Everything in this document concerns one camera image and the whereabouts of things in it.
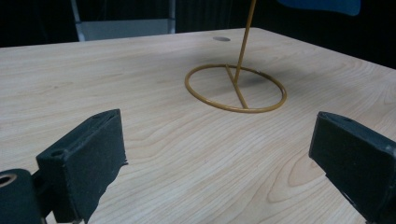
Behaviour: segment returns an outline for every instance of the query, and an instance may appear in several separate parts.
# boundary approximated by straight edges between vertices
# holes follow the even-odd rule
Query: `blue object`
[[[277,0],[287,7],[333,11],[356,16],[361,11],[361,0]]]

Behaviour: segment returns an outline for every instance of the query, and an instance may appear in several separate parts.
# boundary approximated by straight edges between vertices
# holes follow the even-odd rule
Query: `brass wire stand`
[[[242,42],[242,47],[241,47],[241,51],[240,51],[240,54],[239,54],[238,65],[235,66],[235,65],[228,65],[228,64],[207,64],[207,65],[202,65],[202,66],[199,66],[199,67],[196,67],[196,68],[192,69],[186,75],[186,78],[185,78],[186,88],[198,100],[200,100],[200,101],[202,101],[202,102],[204,102],[204,103],[206,103],[208,105],[212,105],[212,106],[214,106],[216,108],[220,108],[220,109],[224,109],[224,110],[228,110],[228,111],[233,111],[233,112],[240,112],[240,113],[262,113],[262,112],[267,112],[267,111],[275,110],[275,109],[281,107],[285,103],[288,95],[286,93],[285,88],[283,87],[283,85],[279,81],[277,81],[275,78],[273,78],[271,76],[268,76],[268,75],[266,75],[266,74],[264,74],[262,72],[258,72],[256,70],[253,70],[253,69],[246,68],[246,67],[242,66],[242,61],[243,61],[244,54],[245,54],[245,48],[246,48],[246,44],[248,42],[248,32],[249,32],[249,29],[250,29],[250,26],[251,26],[251,21],[253,19],[255,6],[256,6],[256,0],[252,0],[251,1],[251,5],[250,5],[250,11],[249,11],[248,18],[247,18],[247,27],[245,29],[244,40]],[[200,95],[198,92],[196,92],[191,87],[190,78],[191,78],[191,76],[194,73],[196,73],[196,72],[198,72],[200,70],[204,70],[204,69],[208,69],[208,68],[218,68],[218,67],[224,67],[226,69],[226,71],[228,73],[228,76],[230,77],[230,80],[233,83],[233,87],[235,88],[235,92],[236,92],[236,94],[237,94],[237,96],[239,98],[239,101],[241,102],[242,107],[223,105],[223,104],[211,101],[211,100],[205,98],[204,96]],[[233,76],[230,68],[235,68],[236,69],[235,76]],[[282,98],[280,99],[280,101],[277,104],[275,104],[275,105],[270,105],[270,106],[267,106],[267,107],[260,107],[260,108],[250,108],[250,107],[248,107],[248,104],[247,104],[242,92],[240,91],[240,89],[238,87],[238,79],[239,79],[239,74],[240,74],[241,70],[248,71],[250,73],[254,73],[254,74],[257,74],[259,76],[265,77],[268,80],[272,81],[274,84],[276,84],[279,87],[279,89],[280,89],[280,91],[282,93]]]

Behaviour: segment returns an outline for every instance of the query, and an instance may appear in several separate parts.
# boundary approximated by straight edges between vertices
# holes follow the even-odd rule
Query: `table surface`
[[[196,100],[186,74],[206,63],[236,64],[243,33],[0,49],[0,170],[36,171],[39,152],[86,118],[119,108],[129,165],[90,223],[364,223],[308,149],[319,111],[395,140],[396,71],[251,29],[243,65],[282,82],[286,103],[239,114]],[[227,79],[223,69],[205,70],[191,85],[238,104]],[[259,76],[242,73],[239,84],[253,105],[280,98]]]

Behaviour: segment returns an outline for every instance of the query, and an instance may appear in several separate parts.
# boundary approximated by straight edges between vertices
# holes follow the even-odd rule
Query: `hole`
[[[12,183],[17,178],[14,174],[0,175],[0,188]]]
[[[224,36],[215,36],[213,37],[214,40],[222,41],[222,42],[228,42],[231,41],[230,38],[224,37]]]
[[[58,151],[52,152],[50,155],[51,155],[51,157],[58,157],[58,156],[62,156],[63,154],[64,154],[64,152],[62,150],[58,150]]]

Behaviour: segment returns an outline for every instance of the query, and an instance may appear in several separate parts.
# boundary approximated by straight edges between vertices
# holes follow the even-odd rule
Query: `thin vertical rod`
[[[256,0],[251,0],[250,11],[247,17],[247,28],[245,29],[244,41],[242,42],[241,52],[239,53],[239,61],[238,61],[238,65],[236,66],[236,73],[233,79],[234,83],[238,82],[239,73],[241,72],[241,66],[242,66],[242,61],[244,60],[245,48],[248,42],[248,31],[250,29],[251,21],[253,20],[255,6],[256,6]]]

